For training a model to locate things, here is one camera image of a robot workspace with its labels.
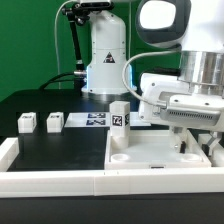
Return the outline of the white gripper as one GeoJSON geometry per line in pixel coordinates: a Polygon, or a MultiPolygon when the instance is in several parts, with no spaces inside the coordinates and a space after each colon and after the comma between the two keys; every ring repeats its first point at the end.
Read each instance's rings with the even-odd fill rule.
{"type": "MultiPolygon", "coordinates": [[[[224,99],[217,95],[191,93],[189,84],[175,76],[143,73],[140,81],[142,97],[139,117],[143,122],[169,127],[170,147],[176,153],[186,149],[187,128],[224,131],[224,99]]],[[[222,138],[211,132],[203,145],[207,156],[222,138]]]]}

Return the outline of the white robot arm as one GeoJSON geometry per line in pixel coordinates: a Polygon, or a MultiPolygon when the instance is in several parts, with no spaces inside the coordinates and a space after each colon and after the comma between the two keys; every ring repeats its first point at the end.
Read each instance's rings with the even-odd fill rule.
{"type": "Polygon", "coordinates": [[[137,92],[131,81],[131,61],[122,63],[116,85],[103,77],[109,63],[108,39],[101,36],[87,69],[88,94],[106,94],[115,89],[140,100],[139,117],[145,122],[224,132],[224,0],[139,0],[135,30],[129,39],[136,45],[131,61],[173,54],[179,70],[157,70],[141,76],[137,92]]]}

